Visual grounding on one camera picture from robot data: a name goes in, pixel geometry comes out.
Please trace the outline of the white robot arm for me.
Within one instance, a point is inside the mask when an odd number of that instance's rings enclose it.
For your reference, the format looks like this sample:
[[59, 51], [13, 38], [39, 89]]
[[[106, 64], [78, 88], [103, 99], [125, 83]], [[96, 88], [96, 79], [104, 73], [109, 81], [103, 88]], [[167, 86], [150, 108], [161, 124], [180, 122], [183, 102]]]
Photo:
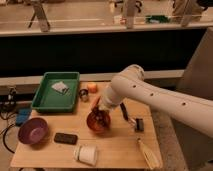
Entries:
[[113, 76], [96, 105], [100, 110], [111, 111], [129, 98], [162, 110], [213, 138], [213, 101], [153, 86], [144, 77], [141, 66], [126, 67]]

